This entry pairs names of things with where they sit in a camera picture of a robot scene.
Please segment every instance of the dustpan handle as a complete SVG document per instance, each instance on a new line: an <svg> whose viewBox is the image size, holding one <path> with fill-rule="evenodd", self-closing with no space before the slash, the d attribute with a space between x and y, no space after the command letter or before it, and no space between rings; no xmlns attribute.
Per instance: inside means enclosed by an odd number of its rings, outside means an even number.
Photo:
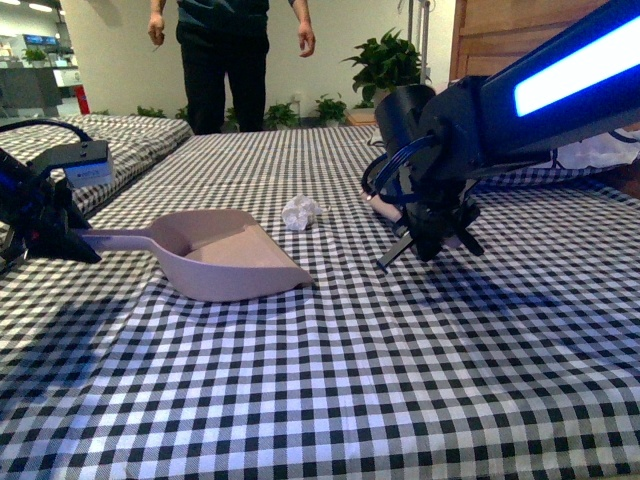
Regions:
<svg viewBox="0 0 640 480"><path fill-rule="evenodd" d="M76 230L96 251L154 250L153 240L146 229L139 230Z"/></svg>

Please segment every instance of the ceiling light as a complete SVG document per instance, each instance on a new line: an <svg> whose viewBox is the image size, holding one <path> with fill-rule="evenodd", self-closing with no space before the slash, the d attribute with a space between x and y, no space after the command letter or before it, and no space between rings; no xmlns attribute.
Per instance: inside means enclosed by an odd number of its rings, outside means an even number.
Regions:
<svg viewBox="0 0 640 480"><path fill-rule="evenodd" d="M34 10L38 10L39 12L53 12L53 8L45 7L44 5L40 5L39 3L30 3L29 7L33 8Z"/></svg>

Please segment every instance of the dark shirt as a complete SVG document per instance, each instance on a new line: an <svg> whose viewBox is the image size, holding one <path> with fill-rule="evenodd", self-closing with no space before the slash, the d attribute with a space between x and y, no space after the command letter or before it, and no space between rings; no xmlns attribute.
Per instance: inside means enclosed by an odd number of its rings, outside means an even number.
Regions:
<svg viewBox="0 0 640 480"><path fill-rule="evenodd" d="M267 33L269 0L178 0L178 7L179 21L207 30L242 36Z"/></svg>

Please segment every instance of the person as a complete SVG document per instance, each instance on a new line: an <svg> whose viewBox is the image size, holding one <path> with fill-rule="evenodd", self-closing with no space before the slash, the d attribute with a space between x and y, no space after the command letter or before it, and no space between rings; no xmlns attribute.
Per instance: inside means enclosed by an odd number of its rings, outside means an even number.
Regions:
<svg viewBox="0 0 640 480"><path fill-rule="evenodd" d="M164 43L166 0L151 0L149 36ZM313 55L316 38L307 0L289 0L299 21L300 56ZM240 130L262 130L269 51L269 0L178 0L176 37L182 52L187 116L196 135L219 133L224 123L225 75Z"/></svg>

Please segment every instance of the blue led light strip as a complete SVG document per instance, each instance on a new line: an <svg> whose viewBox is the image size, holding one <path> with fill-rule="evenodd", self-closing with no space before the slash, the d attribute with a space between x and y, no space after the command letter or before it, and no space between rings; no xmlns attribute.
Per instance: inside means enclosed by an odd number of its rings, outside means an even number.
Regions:
<svg viewBox="0 0 640 480"><path fill-rule="evenodd" d="M523 80L514 89L519 117L640 65L640 17Z"/></svg>

